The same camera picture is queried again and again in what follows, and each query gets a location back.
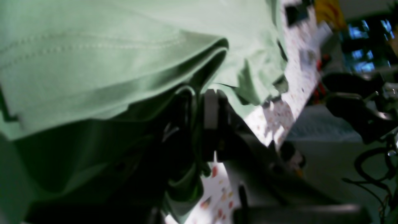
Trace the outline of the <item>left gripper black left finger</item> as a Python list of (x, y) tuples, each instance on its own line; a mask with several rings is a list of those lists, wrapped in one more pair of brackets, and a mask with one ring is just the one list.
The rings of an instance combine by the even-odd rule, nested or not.
[(199, 201), (199, 97), (177, 88), (151, 132), (60, 199), (34, 203), (30, 224), (163, 224)]

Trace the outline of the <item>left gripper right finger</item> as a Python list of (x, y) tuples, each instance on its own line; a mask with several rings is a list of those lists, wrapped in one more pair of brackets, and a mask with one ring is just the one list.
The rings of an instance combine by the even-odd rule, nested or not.
[[(369, 224), (367, 210), (325, 195), (289, 170), (274, 142), (263, 145), (233, 111), (223, 92), (204, 94), (204, 159), (218, 153), (247, 180), (237, 184), (240, 205), (233, 209), (234, 224)], [(253, 206), (246, 183), (277, 201)]]

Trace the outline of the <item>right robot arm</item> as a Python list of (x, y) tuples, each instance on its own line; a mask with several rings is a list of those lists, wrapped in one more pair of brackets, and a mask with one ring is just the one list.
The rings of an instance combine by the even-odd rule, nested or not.
[(397, 74), (330, 73), (322, 78), (327, 109), (347, 121), (365, 144), (397, 131)]

